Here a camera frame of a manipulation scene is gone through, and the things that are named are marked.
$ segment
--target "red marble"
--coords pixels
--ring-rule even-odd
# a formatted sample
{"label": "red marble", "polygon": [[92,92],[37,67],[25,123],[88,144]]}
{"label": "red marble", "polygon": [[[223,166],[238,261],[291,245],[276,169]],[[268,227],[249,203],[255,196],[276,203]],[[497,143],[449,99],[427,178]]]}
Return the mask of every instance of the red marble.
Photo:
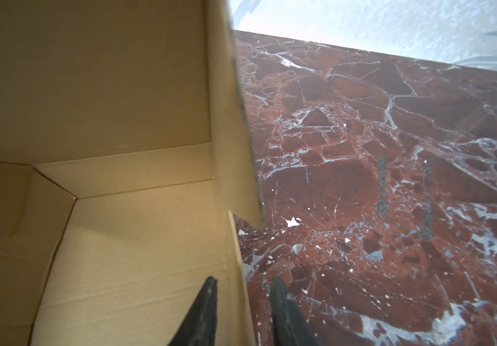
{"label": "red marble", "polygon": [[497,345],[497,72],[236,43],[266,215],[236,219],[258,344],[279,275],[323,345]]}

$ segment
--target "cardboard box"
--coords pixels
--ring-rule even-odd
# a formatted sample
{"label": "cardboard box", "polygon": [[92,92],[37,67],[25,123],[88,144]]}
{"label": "cardboard box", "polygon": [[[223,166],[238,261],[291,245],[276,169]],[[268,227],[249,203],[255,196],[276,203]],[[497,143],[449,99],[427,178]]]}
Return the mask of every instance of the cardboard box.
{"label": "cardboard box", "polygon": [[165,345],[261,203],[220,0],[0,0],[0,345]]}

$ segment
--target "marble surface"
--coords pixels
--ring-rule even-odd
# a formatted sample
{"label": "marble surface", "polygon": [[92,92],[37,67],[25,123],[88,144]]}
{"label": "marble surface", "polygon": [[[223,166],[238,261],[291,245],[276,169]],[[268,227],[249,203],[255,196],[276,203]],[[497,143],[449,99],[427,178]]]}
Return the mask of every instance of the marble surface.
{"label": "marble surface", "polygon": [[266,221],[236,219],[323,345],[497,345],[497,72],[237,32]]}

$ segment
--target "white speck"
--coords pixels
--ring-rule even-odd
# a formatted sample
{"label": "white speck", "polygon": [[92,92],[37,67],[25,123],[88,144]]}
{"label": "white speck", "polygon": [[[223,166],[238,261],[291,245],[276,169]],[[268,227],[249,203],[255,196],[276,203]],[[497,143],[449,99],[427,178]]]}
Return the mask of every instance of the white speck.
{"label": "white speck", "polygon": [[298,223],[295,218],[293,217],[290,220],[284,219],[287,222],[287,227],[293,227],[293,226],[298,226],[300,223]]}

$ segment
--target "marble tile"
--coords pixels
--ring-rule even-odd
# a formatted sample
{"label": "marble tile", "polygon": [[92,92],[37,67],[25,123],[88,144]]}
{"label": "marble tile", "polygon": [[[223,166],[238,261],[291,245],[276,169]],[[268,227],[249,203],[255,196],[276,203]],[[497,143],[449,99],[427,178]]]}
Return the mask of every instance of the marble tile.
{"label": "marble tile", "polygon": [[236,219],[323,345],[497,345],[497,72],[237,32],[266,221]]}

